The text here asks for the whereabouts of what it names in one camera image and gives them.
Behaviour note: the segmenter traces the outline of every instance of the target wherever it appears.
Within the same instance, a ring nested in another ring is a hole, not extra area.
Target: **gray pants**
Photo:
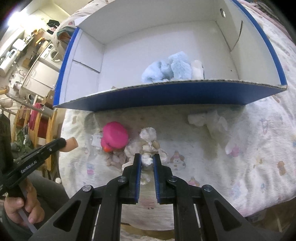
[[[37,191],[37,199],[45,212],[42,222],[35,224],[38,229],[46,223],[68,200],[69,197],[61,184],[50,181],[42,176],[32,173],[29,177]],[[3,210],[2,223],[10,236],[16,241],[27,241],[32,233],[29,229],[13,223]]]

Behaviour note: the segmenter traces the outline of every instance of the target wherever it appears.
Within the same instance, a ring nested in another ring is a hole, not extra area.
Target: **human hand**
[[[24,204],[22,198],[7,197],[4,201],[4,209],[7,216],[16,224],[21,226],[26,226],[25,222],[18,213],[18,210],[25,205],[25,210],[30,213],[28,220],[31,224],[39,223],[44,219],[44,210],[40,205],[40,202],[37,200],[37,192],[33,187],[29,179],[25,180],[26,182],[26,191],[27,200]]]

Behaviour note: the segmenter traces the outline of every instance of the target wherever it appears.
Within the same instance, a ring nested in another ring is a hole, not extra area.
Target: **bed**
[[[65,50],[71,39],[71,36],[76,29],[75,19],[90,15],[98,9],[106,6],[114,0],[92,0],[83,8],[77,10],[70,17],[65,19],[53,33],[53,44],[61,56],[64,56]]]
[[[280,23],[240,2],[271,41],[288,90],[243,107],[178,105],[97,113],[67,110],[61,136],[74,136],[79,143],[79,148],[60,153],[59,158],[62,182],[70,197],[85,184],[97,187],[121,175],[121,168],[110,164],[99,146],[100,130],[110,121],[122,123],[131,140],[139,137],[141,129],[153,127],[168,154],[167,165],[176,165],[174,175],[190,185],[212,185],[245,217],[296,197],[296,47]],[[205,126],[196,127],[187,120],[190,114],[215,110],[228,124],[233,143],[229,154]],[[173,208],[157,204],[153,178],[141,185],[137,205],[123,206],[122,222],[140,229],[173,229]]]

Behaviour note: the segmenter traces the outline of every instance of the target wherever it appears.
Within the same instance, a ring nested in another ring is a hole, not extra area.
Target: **person's leg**
[[[42,198],[54,212],[57,212],[69,200],[62,184],[55,183],[36,173],[32,173],[28,178],[37,191],[37,197]]]

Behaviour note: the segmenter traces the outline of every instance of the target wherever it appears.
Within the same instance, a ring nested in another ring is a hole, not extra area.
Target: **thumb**
[[[15,223],[22,222],[21,217],[17,213],[17,210],[24,206],[24,201],[22,198],[7,197],[4,201],[4,209],[7,216]]]

